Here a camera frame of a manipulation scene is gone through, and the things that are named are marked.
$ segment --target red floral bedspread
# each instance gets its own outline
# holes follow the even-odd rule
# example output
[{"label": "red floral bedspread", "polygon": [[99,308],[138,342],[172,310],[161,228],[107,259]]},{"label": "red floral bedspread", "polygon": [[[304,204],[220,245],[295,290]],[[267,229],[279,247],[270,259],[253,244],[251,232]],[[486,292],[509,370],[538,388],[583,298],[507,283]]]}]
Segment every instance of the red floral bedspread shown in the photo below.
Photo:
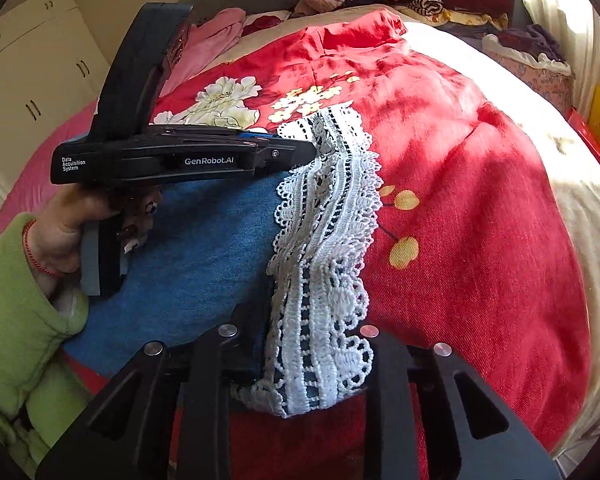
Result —
[{"label": "red floral bedspread", "polygon": [[[274,130],[352,100],[385,183],[362,272],[369,320],[410,344],[450,344],[550,450],[590,366],[576,255],[531,140],[471,80],[410,52],[404,31],[384,11],[308,28],[179,86],[156,121]],[[363,403],[235,416],[234,478],[294,478],[355,453]]]}]

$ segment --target white flower print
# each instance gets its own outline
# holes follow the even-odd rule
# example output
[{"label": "white flower print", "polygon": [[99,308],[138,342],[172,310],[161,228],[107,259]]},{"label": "white flower print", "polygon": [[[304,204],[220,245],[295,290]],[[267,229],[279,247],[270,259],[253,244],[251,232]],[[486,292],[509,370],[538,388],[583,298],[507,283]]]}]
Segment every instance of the white flower print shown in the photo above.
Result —
[{"label": "white flower print", "polygon": [[[353,71],[349,70],[344,74],[344,77],[352,74]],[[337,73],[329,76],[331,80],[329,84],[340,82],[337,78],[341,77]],[[349,84],[355,81],[359,81],[358,76],[349,76],[345,79]],[[320,101],[325,99],[331,99],[332,97],[339,95],[342,91],[341,86],[330,86],[324,89],[324,86],[311,86],[307,91],[303,91],[302,88],[296,88],[286,93],[286,97],[280,97],[275,103],[271,105],[275,113],[269,116],[269,121],[272,123],[281,123],[282,121],[288,121],[295,112],[298,112],[302,117],[306,117],[309,114],[317,112],[322,103]]]},{"label": "white flower print", "polygon": [[244,99],[257,97],[262,90],[256,78],[247,76],[237,82],[232,77],[221,77],[215,83],[198,92],[196,103],[179,114],[161,112],[153,120],[155,124],[208,124],[224,128],[245,130],[259,118],[257,110],[244,105]]}]

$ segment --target blue denim fabric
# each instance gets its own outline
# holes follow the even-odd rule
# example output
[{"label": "blue denim fabric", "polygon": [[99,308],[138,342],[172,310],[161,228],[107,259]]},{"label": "blue denim fabric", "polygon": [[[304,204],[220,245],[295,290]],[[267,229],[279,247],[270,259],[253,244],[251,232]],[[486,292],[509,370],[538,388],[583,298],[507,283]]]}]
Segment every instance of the blue denim fabric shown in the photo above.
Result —
[{"label": "blue denim fabric", "polygon": [[154,229],[131,259],[122,290],[91,301],[84,331],[64,349],[111,376],[147,341],[185,343],[227,321],[237,303],[270,301],[275,188],[286,175],[163,189]]}]

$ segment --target window curtain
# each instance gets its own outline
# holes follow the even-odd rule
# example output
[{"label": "window curtain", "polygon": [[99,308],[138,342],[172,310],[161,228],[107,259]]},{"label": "window curtain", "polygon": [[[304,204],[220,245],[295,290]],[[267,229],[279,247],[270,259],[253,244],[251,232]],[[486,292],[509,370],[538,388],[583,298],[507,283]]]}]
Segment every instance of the window curtain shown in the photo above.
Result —
[{"label": "window curtain", "polygon": [[535,23],[562,46],[576,81],[574,106],[587,118],[600,85],[600,17],[588,0],[523,0]]}]

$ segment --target metal screw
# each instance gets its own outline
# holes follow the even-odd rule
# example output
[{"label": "metal screw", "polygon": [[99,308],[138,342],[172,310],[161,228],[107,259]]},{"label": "metal screw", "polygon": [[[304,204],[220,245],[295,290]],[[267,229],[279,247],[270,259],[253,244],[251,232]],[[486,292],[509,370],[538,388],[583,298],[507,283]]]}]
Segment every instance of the metal screw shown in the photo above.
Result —
[{"label": "metal screw", "polygon": [[364,337],[373,338],[378,337],[380,335],[380,331],[376,326],[364,325],[362,328],[360,328],[360,335],[363,335]]},{"label": "metal screw", "polygon": [[218,327],[218,333],[222,337],[233,337],[234,335],[236,335],[238,333],[238,327],[236,327],[235,325],[232,325],[231,323],[220,325]]},{"label": "metal screw", "polygon": [[144,353],[151,356],[158,355],[162,352],[163,348],[160,341],[150,341],[144,345]]},{"label": "metal screw", "polygon": [[446,343],[436,343],[436,345],[433,346],[433,352],[435,352],[441,357],[448,357],[449,355],[451,355],[452,350],[451,347],[448,346]]}]

